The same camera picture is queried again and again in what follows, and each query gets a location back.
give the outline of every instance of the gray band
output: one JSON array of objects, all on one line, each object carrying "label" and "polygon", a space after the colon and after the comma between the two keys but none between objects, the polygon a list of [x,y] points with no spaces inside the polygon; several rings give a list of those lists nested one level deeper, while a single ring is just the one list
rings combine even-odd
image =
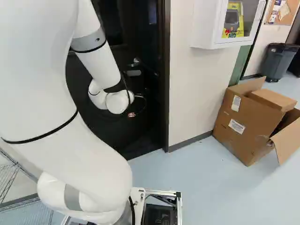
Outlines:
[{"label": "gray band", "polygon": [[69,210],[83,211],[79,203],[79,191],[68,184],[65,186],[64,200]]},{"label": "gray band", "polygon": [[97,31],[88,36],[74,38],[72,40],[71,47],[74,51],[84,52],[98,48],[105,41],[105,34],[100,27]]}]

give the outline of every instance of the aed cabinet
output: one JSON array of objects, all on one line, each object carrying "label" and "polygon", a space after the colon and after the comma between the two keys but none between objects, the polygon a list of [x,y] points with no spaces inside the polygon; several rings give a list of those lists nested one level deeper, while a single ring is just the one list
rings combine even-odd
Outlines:
[{"label": "aed cabinet", "polygon": [[265,0],[195,0],[191,47],[217,49],[251,45]]}]

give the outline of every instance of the cardboard box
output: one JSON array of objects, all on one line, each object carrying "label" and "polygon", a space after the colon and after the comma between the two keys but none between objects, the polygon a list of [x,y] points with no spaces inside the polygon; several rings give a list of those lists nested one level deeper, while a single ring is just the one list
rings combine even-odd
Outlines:
[{"label": "cardboard box", "polygon": [[278,109],[283,112],[292,110],[297,104],[296,100],[268,89],[253,91],[249,94],[248,97],[255,100],[256,102],[260,102],[264,105],[268,105],[271,108]]},{"label": "cardboard box", "polygon": [[265,77],[226,89],[213,136],[246,166],[274,148],[283,164],[300,147],[300,110],[287,113],[247,97]]}]

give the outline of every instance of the aed sign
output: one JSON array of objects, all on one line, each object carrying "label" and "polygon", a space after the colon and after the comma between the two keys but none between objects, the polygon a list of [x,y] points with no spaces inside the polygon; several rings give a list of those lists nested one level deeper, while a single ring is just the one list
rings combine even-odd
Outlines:
[{"label": "aed sign", "polygon": [[236,37],[236,33],[229,33],[229,34],[228,34],[228,37],[229,37],[229,38],[235,38],[235,37]]}]

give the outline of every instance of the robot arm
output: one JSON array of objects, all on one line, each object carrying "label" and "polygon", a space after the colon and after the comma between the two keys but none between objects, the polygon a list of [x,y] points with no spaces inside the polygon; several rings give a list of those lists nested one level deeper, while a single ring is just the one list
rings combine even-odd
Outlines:
[{"label": "robot arm", "polygon": [[123,113],[128,108],[129,97],[132,103],[134,95],[125,90],[115,93],[105,91],[123,81],[90,0],[79,1],[78,20],[71,47],[93,77],[89,86],[91,101],[99,109],[108,109],[114,114]]},{"label": "robot arm", "polygon": [[94,78],[93,103],[112,113],[128,106],[126,91],[104,91],[120,73],[90,0],[4,1],[0,27],[1,138],[44,171],[37,190],[47,206],[114,224],[128,205],[131,169],[87,128],[65,79],[72,42]]}]

